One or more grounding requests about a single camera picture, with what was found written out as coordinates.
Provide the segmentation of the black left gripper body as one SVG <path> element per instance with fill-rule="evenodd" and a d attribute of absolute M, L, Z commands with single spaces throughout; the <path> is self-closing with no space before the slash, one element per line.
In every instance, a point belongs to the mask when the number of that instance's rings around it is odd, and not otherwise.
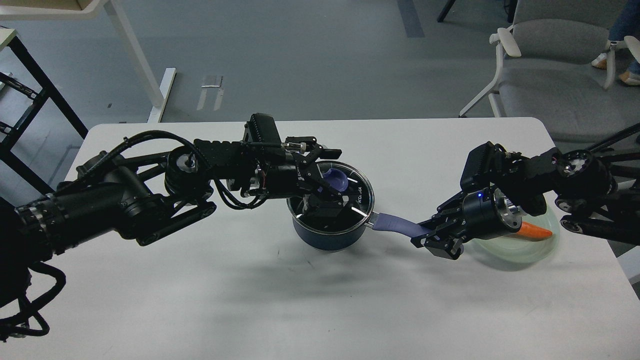
<path fill-rule="evenodd" d="M 301 198 L 320 189 L 317 159 L 320 151 L 308 155 L 287 150 L 260 150 L 258 163 L 261 198 Z"/>

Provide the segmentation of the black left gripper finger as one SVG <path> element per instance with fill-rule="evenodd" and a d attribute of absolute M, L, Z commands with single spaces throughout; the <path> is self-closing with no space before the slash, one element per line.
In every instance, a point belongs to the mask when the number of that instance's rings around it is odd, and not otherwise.
<path fill-rule="evenodd" d="M 291 146 L 299 144 L 298 147 L 289 147 L 288 150 L 292 150 L 295 160 L 302 163 L 315 163 L 318 159 L 337 160 L 343 153 L 341 149 L 319 144 L 315 136 L 289 136 L 286 137 L 285 143 Z"/>
<path fill-rule="evenodd" d="M 311 194 L 303 198 L 302 220 L 311 223 L 320 218 L 336 218 L 342 212 L 345 205 L 342 193 L 348 188 L 349 180 L 346 176 L 323 176 L 323 182 L 327 187 L 318 187 Z"/>

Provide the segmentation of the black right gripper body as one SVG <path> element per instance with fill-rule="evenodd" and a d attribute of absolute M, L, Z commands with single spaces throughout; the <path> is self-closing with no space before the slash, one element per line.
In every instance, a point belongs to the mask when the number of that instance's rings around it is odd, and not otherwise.
<path fill-rule="evenodd" d="M 521 229 L 525 214 L 498 187 L 485 187 L 462 201 L 462 224 L 469 240 L 514 234 Z"/>

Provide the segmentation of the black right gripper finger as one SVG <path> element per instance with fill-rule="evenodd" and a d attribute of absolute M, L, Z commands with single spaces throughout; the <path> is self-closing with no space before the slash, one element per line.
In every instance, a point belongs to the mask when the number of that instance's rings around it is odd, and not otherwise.
<path fill-rule="evenodd" d="M 441 205 L 436 208 L 436 213 L 430 218 L 430 223 L 433 226 L 443 224 L 462 225 L 464 219 L 466 219 L 464 215 L 464 200 L 466 200 L 469 194 L 470 193 L 460 191 L 441 203 Z"/>
<path fill-rule="evenodd" d="M 457 260 L 464 253 L 464 244 L 460 239 L 436 230 L 422 227 L 420 233 L 411 237 L 410 242 L 416 248 L 426 248 L 432 255 L 449 260 Z"/>

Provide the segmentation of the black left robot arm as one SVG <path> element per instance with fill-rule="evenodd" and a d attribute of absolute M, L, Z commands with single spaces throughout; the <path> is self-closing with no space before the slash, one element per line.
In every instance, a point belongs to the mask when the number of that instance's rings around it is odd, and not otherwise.
<path fill-rule="evenodd" d="M 47 264 L 53 256 L 110 231 L 150 245 L 213 214 L 214 192 L 233 210 L 302 198 L 312 212 L 338 215 L 349 182 L 318 160 L 341 153 L 313 136 L 281 140 L 274 119 L 256 113 L 240 141 L 147 130 L 78 166 L 77 178 L 52 193 L 19 206 L 2 199 L 1 305 L 16 302 L 18 312 L 1 319 L 1 340 L 50 332 L 40 311 L 66 285 L 66 274 Z"/>

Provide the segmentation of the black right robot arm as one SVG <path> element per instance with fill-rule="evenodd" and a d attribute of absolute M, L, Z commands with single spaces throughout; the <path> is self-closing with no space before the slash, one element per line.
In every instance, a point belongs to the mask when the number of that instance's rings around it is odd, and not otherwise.
<path fill-rule="evenodd" d="M 565 212 L 560 225 L 572 233 L 639 244 L 639 167 L 637 150 L 610 146 L 635 135 L 635 124 L 586 149 L 561 152 L 554 147 L 526 157 L 486 142 L 471 150 L 462 171 L 461 191 L 441 203 L 421 223 L 423 234 L 410 237 L 416 248 L 457 260 L 472 239 L 490 240 L 514 234 L 522 217 L 544 215 L 544 194 L 557 195 Z"/>

